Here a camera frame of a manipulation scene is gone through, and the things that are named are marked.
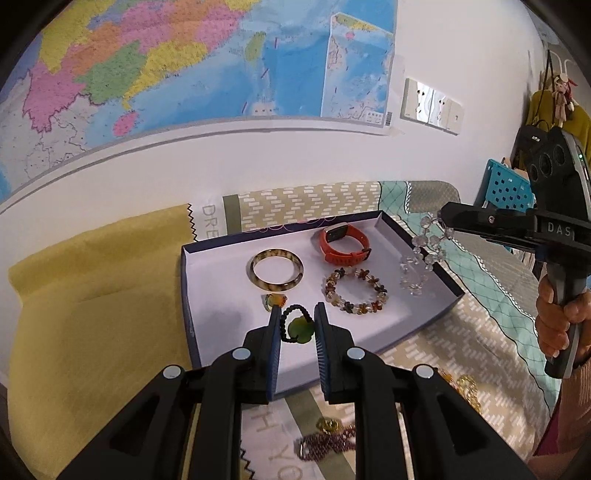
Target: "gripper handle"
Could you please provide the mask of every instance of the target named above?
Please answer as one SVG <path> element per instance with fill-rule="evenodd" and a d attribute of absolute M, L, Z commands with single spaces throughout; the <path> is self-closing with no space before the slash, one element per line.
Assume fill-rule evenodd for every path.
<path fill-rule="evenodd" d="M 548 280 L 554 289 L 554 303 L 565 306 L 581 295 L 587 287 L 587 278 L 557 264 L 548 264 Z M 571 324 L 569 346 L 560 351 L 558 357 L 546 357 L 544 371 L 552 378 L 570 378 L 573 372 L 574 357 L 579 348 L 582 323 Z"/>

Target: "light switch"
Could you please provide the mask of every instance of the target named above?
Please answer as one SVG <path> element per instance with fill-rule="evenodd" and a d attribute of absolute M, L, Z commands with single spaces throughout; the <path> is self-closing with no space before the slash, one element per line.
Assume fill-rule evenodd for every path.
<path fill-rule="evenodd" d="M 459 135 L 460 131 L 462 130 L 463 121 L 464 109 L 459 103 L 451 100 L 449 116 L 447 117 L 447 125 L 445 127 L 445 130 L 452 134 Z"/>

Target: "finger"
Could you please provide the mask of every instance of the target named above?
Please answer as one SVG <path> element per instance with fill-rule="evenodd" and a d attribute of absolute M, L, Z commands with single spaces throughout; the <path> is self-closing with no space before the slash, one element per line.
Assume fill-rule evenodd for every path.
<path fill-rule="evenodd" d="M 538 332 L 538 341 L 543 341 L 554 350 L 564 350 L 568 347 L 569 337 L 566 332 L 558 332 L 548 327 L 539 315 L 535 319 L 535 329 Z"/>
<path fill-rule="evenodd" d="M 542 353 L 546 356 L 551 356 L 551 357 L 556 358 L 558 356 L 558 354 L 560 353 L 559 350 L 557 350 L 556 348 L 552 348 L 545 341 L 540 340 L 539 337 L 538 337 L 538 345 L 540 346 L 540 350 L 542 351 Z"/>
<path fill-rule="evenodd" d="M 589 360 L 589 348 L 577 348 L 577 354 L 574 361 L 578 364 L 586 363 Z"/>
<path fill-rule="evenodd" d="M 591 319 L 591 291 L 582 293 L 576 300 L 564 307 L 564 314 L 570 323 L 580 323 Z"/>
<path fill-rule="evenodd" d="M 554 300 L 554 289 L 548 280 L 548 275 L 544 275 L 538 284 L 538 294 L 546 303 L 552 303 Z"/>
<path fill-rule="evenodd" d="M 583 331 L 581 332 L 581 337 L 579 338 L 578 351 L 584 352 L 589 348 L 591 348 L 591 322 L 585 322 L 583 324 Z"/>
<path fill-rule="evenodd" d="M 548 328 L 557 332 L 566 332 L 569 329 L 570 322 L 561 306 L 547 303 L 542 297 L 538 297 L 535 307 L 538 310 L 538 316 Z"/>

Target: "teal fabric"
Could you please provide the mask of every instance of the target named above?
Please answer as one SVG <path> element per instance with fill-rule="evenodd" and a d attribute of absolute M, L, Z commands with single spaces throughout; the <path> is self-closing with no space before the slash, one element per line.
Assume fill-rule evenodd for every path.
<path fill-rule="evenodd" d="M 398 215 L 414 232 L 420 232 L 420 220 L 425 213 L 409 213 L 407 197 L 411 182 L 383 181 L 379 208 L 389 215 Z M 471 253 L 454 242 L 446 242 L 447 263 L 464 285 L 487 309 L 507 337 L 517 346 L 519 356 L 526 362 L 531 375 L 544 391 L 550 412 L 554 411 L 560 381 L 544 373 L 545 357 L 538 347 L 534 333 L 534 319 L 523 312 L 503 292 L 496 279 L 486 272 Z"/>

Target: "blue plastic basket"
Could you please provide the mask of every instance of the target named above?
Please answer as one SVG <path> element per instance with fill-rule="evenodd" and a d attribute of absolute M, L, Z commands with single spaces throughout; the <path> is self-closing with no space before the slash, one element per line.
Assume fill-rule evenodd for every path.
<path fill-rule="evenodd" d="M 534 206 L 534 195 L 528 180 L 495 160 L 486 165 L 489 176 L 485 200 L 497 208 L 508 208 L 525 212 Z"/>

